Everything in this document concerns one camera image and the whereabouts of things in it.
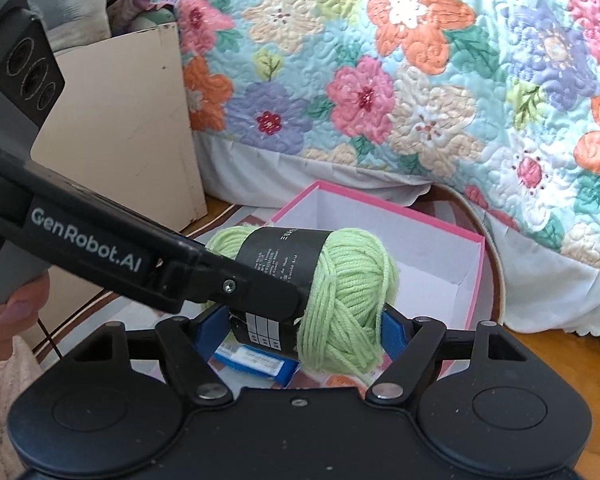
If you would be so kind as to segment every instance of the camera module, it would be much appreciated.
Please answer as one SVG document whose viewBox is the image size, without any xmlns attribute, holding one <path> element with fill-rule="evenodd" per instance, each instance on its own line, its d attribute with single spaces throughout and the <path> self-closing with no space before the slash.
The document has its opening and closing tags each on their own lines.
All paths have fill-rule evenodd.
<svg viewBox="0 0 600 480">
<path fill-rule="evenodd" d="M 42 94 L 40 94 L 40 97 L 38 98 L 38 110 L 44 110 L 51 102 L 51 99 L 53 99 L 55 93 L 56 83 L 52 81 L 51 83 L 45 86 L 45 89 L 42 91 Z"/>
<path fill-rule="evenodd" d="M 39 59 L 33 64 L 22 82 L 22 88 L 20 89 L 22 97 L 25 99 L 31 99 L 33 97 L 42 86 L 48 69 L 49 65 L 45 58 Z"/>
<path fill-rule="evenodd" d="M 10 76 L 18 75 L 29 62 L 33 53 L 33 40 L 25 38 L 16 48 L 13 49 L 9 60 L 7 61 L 7 74 Z"/>
</svg>

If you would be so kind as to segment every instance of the pink fingernail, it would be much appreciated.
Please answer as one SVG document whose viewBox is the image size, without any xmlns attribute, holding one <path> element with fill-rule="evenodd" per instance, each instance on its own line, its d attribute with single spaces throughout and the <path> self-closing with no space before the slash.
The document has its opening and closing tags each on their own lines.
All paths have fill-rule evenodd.
<svg viewBox="0 0 600 480">
<path fill-rule="evenodd" d="M 27 319 L 33 313 L 33 305 L 29 301 L 16 301 L 0 314 L 0 324 L 6 325 Z"/>
</svg>

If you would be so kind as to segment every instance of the cable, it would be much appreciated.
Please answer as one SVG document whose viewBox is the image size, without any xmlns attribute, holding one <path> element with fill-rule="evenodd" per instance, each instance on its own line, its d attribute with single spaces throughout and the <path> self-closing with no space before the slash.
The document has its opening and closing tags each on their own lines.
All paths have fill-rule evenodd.
<svg viewBox="0 0 600 480">
<path fill-rule="evenodd" d="M 45 333 L 46 340 L 51 343 L 51 348 L 54 349 L 54 352 L 56 353 L 58 358 L 62 359 L 62 354 L 56 346 L 56 343 L 54 343 L 54 339 L 51 337 L 51 334 L 49 334 L 48 330 L 46 329 L 46 326 L 44 326 L 44 324 L 40 320 L 38 320 L 38 326 L 40 327 L 40 330 L 42 330 L 42 332 Z"/>
</svg>

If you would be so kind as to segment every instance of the floral quilt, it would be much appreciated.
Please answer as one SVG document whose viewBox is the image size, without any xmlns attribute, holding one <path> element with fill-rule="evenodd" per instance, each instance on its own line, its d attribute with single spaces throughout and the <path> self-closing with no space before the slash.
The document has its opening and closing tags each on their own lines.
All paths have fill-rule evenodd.
<svg viewBox="0 0 600 480">
<path fill-rule="evenodd" d="M 600 268 L 600 0 L 156 0 L 193 130 L 410 174 Z"/>
</svg>

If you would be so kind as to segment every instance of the screw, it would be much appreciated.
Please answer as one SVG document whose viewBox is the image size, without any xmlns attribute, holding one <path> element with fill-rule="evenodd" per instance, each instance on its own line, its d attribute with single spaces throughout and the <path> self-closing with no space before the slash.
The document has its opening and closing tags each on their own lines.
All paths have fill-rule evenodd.
<svg viewBox="0 0 600 480">
<path fill-rule="evenodd" d="M 404 393 L 404 390 L 400 384 L 380 383 L 371 389 L 371 393 L 378 399 L 391 400 L 400 397 Z"/>
<path fill-rule="evenodd" d="M 225 280 L 222 284 L 222 290 L 224 290 L 227 294 L 231 294 L 235 290 L 234 280 Z"/>
<path fill-rule="evenodd" d="M 198 387 L 196 393 L 200 399 L 217 400 L 229 393 L 229 390 L 226 388 L 226 386 L 224 386 L 224 384 L 205 383 Z"/>
</svg>

